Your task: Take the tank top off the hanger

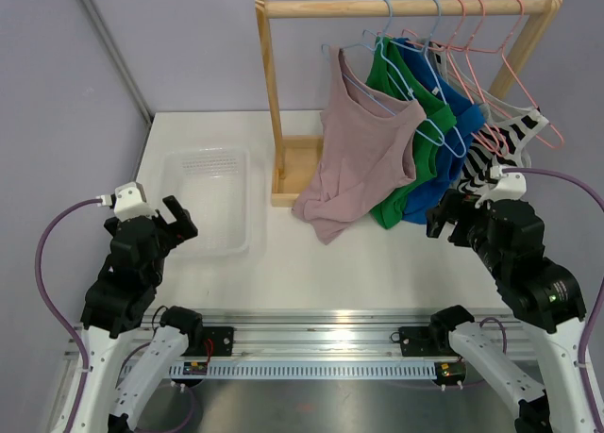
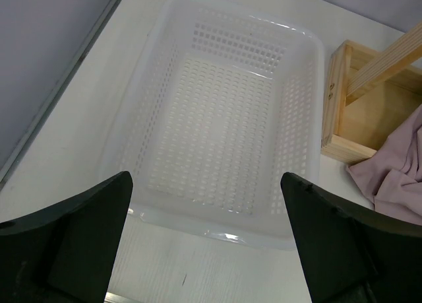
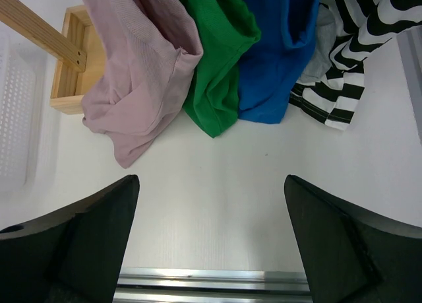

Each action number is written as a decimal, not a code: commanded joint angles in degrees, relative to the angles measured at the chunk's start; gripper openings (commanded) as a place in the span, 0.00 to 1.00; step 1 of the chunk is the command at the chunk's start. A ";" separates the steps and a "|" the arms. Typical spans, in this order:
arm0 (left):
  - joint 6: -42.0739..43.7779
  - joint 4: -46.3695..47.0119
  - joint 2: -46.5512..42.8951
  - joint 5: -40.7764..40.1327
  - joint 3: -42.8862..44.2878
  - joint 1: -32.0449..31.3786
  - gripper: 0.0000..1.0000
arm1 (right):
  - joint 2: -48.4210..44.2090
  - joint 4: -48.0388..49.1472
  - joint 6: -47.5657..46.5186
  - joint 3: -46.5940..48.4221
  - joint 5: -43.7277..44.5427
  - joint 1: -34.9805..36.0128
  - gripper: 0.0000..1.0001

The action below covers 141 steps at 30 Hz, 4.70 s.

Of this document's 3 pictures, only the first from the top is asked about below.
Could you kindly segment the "pink tank top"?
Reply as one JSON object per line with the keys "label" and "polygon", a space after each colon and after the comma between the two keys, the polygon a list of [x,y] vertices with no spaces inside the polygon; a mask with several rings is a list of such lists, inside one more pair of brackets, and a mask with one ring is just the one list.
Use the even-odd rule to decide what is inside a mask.
{"label": "pink tank top", "polygon": [[323,244],[416,179],[413,136],[426,119],[418,101],[399,100],[360,81],[341,48],[330,46],[328,59],[322,156],[292,208]]}

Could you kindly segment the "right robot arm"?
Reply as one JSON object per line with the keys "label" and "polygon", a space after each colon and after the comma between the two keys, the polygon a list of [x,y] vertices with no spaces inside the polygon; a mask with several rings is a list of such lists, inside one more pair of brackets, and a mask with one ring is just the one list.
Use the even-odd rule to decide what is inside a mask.
{"label": "right robot arm", "polygon": [[476,195],[445,193],[427,213],[427,235],[454,228],[448,240],[472,249],[523,326],[542,381],[527,376],[483,334],[466,308],[432,315],[430,347],[464,358],[506,404],[518,432],[600,432],[603,400],[590,380],[584,334],[586,308],[579,283],[545,256],[545,224],[522,200],[481,202]]}

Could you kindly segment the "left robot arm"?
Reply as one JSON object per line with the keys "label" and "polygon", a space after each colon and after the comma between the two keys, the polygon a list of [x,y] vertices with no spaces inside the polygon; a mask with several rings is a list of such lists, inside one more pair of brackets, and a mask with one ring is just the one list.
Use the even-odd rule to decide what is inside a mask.
{"label": "left robot arm", "polygon": [[174,221],[168,223],[146,202],[137,184],[97,198],[113,209],[104,223],[111,235],[109,254],[85,295],[83,329],[72,331],[80,358],[57,432],[132,432],[143,409],[176,358],[203,346],[201,314],[170,307],[143,356],[127,376],[127,360],[143,315],[162,281],[169,253],[195,238],[197,227],[173,195],[163,198]]}

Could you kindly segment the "grey tank top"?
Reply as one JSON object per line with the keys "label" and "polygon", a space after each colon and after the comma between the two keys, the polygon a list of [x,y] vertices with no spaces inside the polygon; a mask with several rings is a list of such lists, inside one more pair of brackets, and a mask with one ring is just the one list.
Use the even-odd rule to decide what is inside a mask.
{"label": "grey tank top", "polygon": [[463,93],[468,98],[480,103],[487,103],[495,115],[500,117],[511,118],[517,115],[526,115],[532,111],[532,108],[519,108],[505,103],[487,91],[479,93],[475,82],[461,71],[455,60],[450,61],[447,58],[440,44],[430,42],[429,46],[428,59],[430,63],[442,79],[459,93]]}

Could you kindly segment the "green tank top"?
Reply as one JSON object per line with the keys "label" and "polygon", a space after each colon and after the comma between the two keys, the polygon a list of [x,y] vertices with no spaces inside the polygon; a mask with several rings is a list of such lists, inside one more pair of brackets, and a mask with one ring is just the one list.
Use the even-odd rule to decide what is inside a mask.
{"label": "green tank top", "polygon": [[[429,92],[416,79],[407,62],[403,59],[399,46],[392,44],[391,39],[388,37],[385,37],[383,42],[386,45],[386,57],[397,66],[401,74],[406,78],[407,83],[414,91],[415,100],[419,103],[427,118],[430,118],[447,134],[452,126],[457,124],[457,119],[450,106],[446,106],[442,100]],[[397,78],[396,71],[391,66],[380,58],[374,58],[366,85],[398,100],[405,100],[403,95],[395,89],[394,84],[386,76],[385,69],[388,69],[392,77]],[[423,131],[435,141],[440,139],[438,133],[425,121],[417,126],[417,129]],[[415,165],[416,179],[409,185],[395,189],[384,201],[371,209],[372,216],[383,228],[390,229],[397,225],[404,216],[404,210],[411,192],[436,177],[437,152],[438,146],[427,141],[415,131],[412,140],[412,157]]]}

